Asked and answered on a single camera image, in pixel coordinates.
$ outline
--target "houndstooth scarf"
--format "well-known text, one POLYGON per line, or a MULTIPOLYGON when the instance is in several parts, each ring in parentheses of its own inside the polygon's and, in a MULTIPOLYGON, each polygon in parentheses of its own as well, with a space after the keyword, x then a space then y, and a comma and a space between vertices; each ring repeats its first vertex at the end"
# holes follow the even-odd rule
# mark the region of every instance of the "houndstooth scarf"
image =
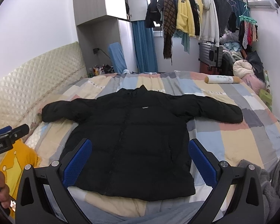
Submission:
POLYGON ((173 0, 164 0, 163 12, 164 59, 172 58, 172 36, 176 29, 176 12, 173 0))

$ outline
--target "metal screw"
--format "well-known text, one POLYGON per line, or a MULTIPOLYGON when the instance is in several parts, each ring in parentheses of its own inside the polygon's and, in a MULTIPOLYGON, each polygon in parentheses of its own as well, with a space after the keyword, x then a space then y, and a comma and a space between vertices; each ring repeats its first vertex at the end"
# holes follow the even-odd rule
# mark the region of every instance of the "metal screw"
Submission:
POLYGON ((25 169, 26 170, 29 170, 31 168, 31 164, 27 164, 26 166, 25 166, 25 169))
POLYGON ((226 161, 221 161, 220 164, 222 167, 228 167, 228 162, 226 161))
POLYGON ((254 169, 255 169, 254 165, 252 165, 252 164, 249 164, 249 168, 250 168, 251 170, 254 170, 254 169))
POLYGON ((59 161, 53 161, 53 162, 51 163, 51 165, 52 165, 53 167, 57 167, 57 166, 59 165, 59 161))

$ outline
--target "pink cushion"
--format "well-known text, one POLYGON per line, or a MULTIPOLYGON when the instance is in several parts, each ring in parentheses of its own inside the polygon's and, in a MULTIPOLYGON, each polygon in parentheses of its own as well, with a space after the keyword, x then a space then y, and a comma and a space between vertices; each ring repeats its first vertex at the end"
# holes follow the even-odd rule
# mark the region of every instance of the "pink cushion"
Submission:
POLYGON ((265 90, 265 83, 255 75, 248 74, 242 80, 259 96, 261 89, 265 90))

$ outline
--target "jacket collar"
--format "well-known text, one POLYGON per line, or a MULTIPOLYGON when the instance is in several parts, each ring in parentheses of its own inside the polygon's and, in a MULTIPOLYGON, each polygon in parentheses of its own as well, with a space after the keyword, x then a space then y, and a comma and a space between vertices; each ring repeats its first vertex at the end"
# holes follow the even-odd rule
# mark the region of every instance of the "jacket collar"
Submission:
POLYGON ((125 88, 121 88, 118 93, 120 95, 128 95, 128 94, 133 94, 134 96, 140 96, 143 95, 147 92, 147 89, 144 85, 141 85, 141 87, 138 87, 136 89, 125 89, 125 88))

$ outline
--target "blue gripper pad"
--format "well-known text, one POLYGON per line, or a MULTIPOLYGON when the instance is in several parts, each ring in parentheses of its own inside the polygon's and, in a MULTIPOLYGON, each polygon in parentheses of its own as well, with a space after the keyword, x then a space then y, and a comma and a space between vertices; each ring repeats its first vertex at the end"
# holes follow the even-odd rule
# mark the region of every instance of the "blue gripper pad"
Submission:
POLYGON ((207 186, 215 187, 217 185, 216 171, 193 140, 189 141, 188 152, 199 173, 201 174, 205 184, 207 186))
POLYGON ((73 186, 92 152, 92 143, 86 140, 63 171, 65 188, 73 186))
POLYGON ((6 126, 6 127, 2 128, 2 129, 0 129, 0 135, 4 134, 4 133, 6 133, 6 132, 8 132, 10 130, 12 130, 12 127, 10 125, 6 126))

